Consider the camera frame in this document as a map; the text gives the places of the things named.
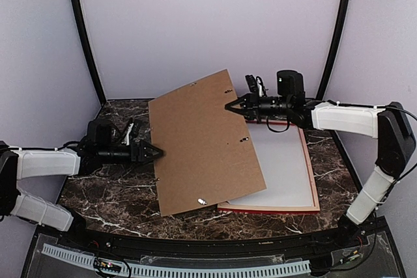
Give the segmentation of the black right corner post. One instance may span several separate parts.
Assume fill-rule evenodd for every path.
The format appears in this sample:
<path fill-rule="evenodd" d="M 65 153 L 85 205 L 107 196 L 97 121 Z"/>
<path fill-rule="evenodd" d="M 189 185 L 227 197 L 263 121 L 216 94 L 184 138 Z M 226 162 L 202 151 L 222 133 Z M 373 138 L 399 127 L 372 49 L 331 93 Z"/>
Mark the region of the black right corner post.
<path fill-rule="evenodd" d="M 341 37 L 343 34 L 343 28 L 345 25 L 345 19 L 347 16 L 348 7 L 349 7 L 349 0 L 339 0 L 338 13 L 336 15 L 334 31 L 332 34 L 332 39 L 330 42 L 326 62 L 324 64 L 324 69 L 323 69 L 323 73 L 322 73 L 321 80 L 319 83 L 319 88 L 315 96 L 315 98 L 318 100 L 324 99 L 326 90 L 329 86 L 330 78 L 332 75 L 332 71 L 334 69 L 339 45 L 341 42 Z"/>

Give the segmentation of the small circuit board with led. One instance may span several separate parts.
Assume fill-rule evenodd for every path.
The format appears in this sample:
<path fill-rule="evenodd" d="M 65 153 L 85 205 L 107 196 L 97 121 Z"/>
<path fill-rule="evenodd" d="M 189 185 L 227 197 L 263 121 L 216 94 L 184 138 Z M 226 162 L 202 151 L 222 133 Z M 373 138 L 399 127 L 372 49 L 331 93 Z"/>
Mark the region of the small circuit board with led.
<path fill-rule="evenodd" d="M 113 262 L 110 262 L 108 260 L 104 260 L 101 258 L 95 258 L 93 260 L 93 268 L 101 271 L 112 271 L 119 273 L 122 269 L 120 265 L 117 265 Z"/>

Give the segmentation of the black corner post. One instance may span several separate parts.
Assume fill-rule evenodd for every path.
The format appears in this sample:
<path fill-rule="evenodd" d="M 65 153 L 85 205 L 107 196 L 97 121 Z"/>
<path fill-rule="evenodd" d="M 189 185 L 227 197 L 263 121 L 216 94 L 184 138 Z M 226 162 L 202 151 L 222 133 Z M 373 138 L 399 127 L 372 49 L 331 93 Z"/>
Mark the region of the black corner post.
<path fill-rule="evenodd" d="M 341 42 L 341 37 L 343 34 L 343 28 L 345 25 L 345 19 L 347 16 L 348 7 L 349 7 L 349 0 L 339 0 L 338 13 L 336 15 L 334 31 L 332 34 L 332 39 L 330 42 L 326 62 L 324 64 L 324 69 L 323 69 L 323 73 L 322 73 L 321 80 L 319 83 L 319 88 L 315 96 L 315 98 L 318 100 L 324 99 L 326 90 L 329 86 L 330 78 L 332 75 L 332 71 L 334 69 L 339 45 Z"/>
<path fill-rule="evenodd" d="M 81 7 L 81 0 L 70 0 L 72 5 L 72 11 L 74 15 L 74 20 L 76 23 L 76 28 L 78 31 L 79 41 L 81 43 L 81 48 L 87 65 L 90 79 L 93 83 L 94 91 L 98 98 L 98 101 L 101 106 L 106 102 L 106 95 L 99 78 L 98 70 L 93 56 L 93 51 L 89 41 L 89 35 L 87 34 L 87 28 L 83 16 L 83 9 Z"/>

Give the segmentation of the brown cardboard backing board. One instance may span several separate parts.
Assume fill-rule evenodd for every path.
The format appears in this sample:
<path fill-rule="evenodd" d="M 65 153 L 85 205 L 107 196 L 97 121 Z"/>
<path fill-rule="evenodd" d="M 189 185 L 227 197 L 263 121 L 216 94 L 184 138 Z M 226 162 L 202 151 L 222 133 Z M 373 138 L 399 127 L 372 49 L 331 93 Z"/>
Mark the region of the brown cardboard backing board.
<path fill-rule="evenodd" d="M 266 188 L 244 117 L 225 110 L 236 100 L 222 70 L 149 102 L 160 214 L 175 215 Z"/>

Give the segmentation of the black front mounting rail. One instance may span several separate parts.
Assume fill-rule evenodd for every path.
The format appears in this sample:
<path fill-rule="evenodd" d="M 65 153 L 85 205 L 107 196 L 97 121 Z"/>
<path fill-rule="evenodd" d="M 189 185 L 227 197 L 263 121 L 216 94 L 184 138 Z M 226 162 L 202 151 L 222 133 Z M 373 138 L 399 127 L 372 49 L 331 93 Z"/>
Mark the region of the black front mounting rail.
<path fill-rule="evenodd" d="M 293 236 L 251 240 L 163 240 L 139 238 L 86 230 L 81 238 L 61 234 L 47 227 L 37 227 L 34 237 L 41 234 L 64 247 L 92 252 L 101 257 L 115 256 L 125 260 L 141 257 L 179 258 L 238 258 L 284 255 L 285 258 L 317 258 L 329 255 L 340 246 L 330 243 L 336 229 L 322 230 Z"/>

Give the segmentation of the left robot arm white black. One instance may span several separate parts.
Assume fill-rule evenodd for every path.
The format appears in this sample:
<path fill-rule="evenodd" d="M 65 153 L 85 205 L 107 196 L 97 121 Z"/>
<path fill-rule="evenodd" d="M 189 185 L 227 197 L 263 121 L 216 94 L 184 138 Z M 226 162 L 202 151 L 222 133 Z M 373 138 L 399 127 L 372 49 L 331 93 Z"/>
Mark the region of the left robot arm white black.
<path fill-rule="evenodd" d="M 82 217 L 69 208 L 53 204 L 18 187 L 18 181 L 45 176 L 88 175 L 105 164 L 146 165 L 164 151 L 146 141 L 129 144 L 71 142 L 60 148 L 22 148 L 1 142 L 1 219 L 16 216 L 41 226 L 66 232 L 78 249 L 87 249 L 92 236 L 81 225 Z"/>

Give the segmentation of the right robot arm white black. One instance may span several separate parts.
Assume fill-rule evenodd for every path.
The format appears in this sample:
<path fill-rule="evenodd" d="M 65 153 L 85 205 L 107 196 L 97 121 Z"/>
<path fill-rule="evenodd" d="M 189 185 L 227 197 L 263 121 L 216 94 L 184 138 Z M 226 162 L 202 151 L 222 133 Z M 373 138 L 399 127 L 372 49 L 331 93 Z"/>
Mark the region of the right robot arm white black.
<path fill-rule="evenodd" d="M 346 248 L 358 236 L 362 224 L 384 204 L 393 188 L 410 172 L 416 138 L 409 120 L 414 117 L 399 102 L 386 105 L 346 104 L 307 99 L 302 93 L 287 96 L 259 96 L 247 93 L 225 105 L 225 110 L 247 120 L 268 123 L 283 118 L 303 130 L 317 130 L 365 137 L 373 141 L 375 161 L 362 188 L 347 208 L 344 223 L 333 232 L 333 243 Z"/>

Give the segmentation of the black left corner post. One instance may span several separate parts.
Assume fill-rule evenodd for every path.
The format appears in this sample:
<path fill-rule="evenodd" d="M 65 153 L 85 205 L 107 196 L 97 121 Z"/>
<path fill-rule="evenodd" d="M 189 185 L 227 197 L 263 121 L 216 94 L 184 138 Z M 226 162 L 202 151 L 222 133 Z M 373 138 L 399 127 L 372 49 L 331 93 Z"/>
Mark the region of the black left corner post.
<path fill-rule="evenodd" d="M 81 48 L 87 65 L 90 79 L 93 83 L 94 91 L 98 98 L 98 101 L 101 106 L 106 102 L 106 95 L 99 78 L 98 70 L 93 56 L 93 51 L 89 41 L 89 35 L 87 34 L 87 28 L 83 16 L 83 9 L 81 7 L 81 0 L 70 0 L 72 5 L 72 11 L 74 15 L 74 20 L 76 23 L 76 28 L 78 31 L 79 41 L 81 43 Z"/>

